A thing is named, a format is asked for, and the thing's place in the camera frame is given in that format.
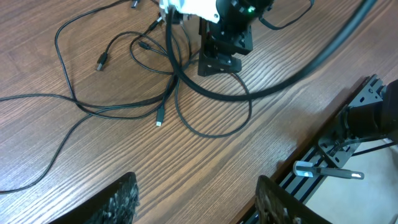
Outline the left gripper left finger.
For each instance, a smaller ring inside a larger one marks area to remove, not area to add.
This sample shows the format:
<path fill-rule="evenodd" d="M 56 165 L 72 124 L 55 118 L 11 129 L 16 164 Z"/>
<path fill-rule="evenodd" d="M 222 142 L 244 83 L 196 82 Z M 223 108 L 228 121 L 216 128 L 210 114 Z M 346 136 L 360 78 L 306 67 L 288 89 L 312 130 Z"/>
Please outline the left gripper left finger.
<path fill-rule="evenodd" d="M 139 188 L 136 175 L 127 172 L 52 223 L 132 223 L 138 205 Z"/>

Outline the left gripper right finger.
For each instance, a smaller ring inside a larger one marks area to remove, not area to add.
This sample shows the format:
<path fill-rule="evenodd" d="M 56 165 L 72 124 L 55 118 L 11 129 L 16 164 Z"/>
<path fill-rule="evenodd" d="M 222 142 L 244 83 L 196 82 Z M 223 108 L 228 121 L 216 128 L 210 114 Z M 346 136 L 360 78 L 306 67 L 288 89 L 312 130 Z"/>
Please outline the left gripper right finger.
<path fill-rule="evenodd" d="M 330 223 L 265 175 L 258 178 L 255 205 L 261 224 Z"/>

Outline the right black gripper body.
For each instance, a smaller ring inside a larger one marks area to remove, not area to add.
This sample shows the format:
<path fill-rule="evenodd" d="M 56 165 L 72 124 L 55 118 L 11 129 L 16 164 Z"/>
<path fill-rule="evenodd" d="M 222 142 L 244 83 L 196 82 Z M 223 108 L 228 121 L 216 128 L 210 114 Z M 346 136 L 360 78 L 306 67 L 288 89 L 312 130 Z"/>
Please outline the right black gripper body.
<path fill-rule="evenodd" d="M 230 33 L 220 24 L 200 19 L 199 35 L 198 75 L 202 77 L 240 72 L 242 63 L 234 54 L 247 55 L 253 50 L 251 27 L 240 33 Z"/>

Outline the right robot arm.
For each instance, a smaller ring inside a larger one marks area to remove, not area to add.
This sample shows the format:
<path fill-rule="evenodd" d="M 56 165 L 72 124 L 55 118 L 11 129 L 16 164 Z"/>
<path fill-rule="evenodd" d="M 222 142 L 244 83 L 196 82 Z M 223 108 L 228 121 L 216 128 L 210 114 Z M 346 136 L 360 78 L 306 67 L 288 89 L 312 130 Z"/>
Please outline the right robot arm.
<path fill-rule="evenodd" d="M 234 55 L 252 52 L 251 24 L 273 3 L 273 0 L 160 0 L 159 8 L 163 18 L 175 10 L 173 23 L 189 16 L 200 18 L 198 75 L 207 77 L 241 71 L 241 60 Z"/>

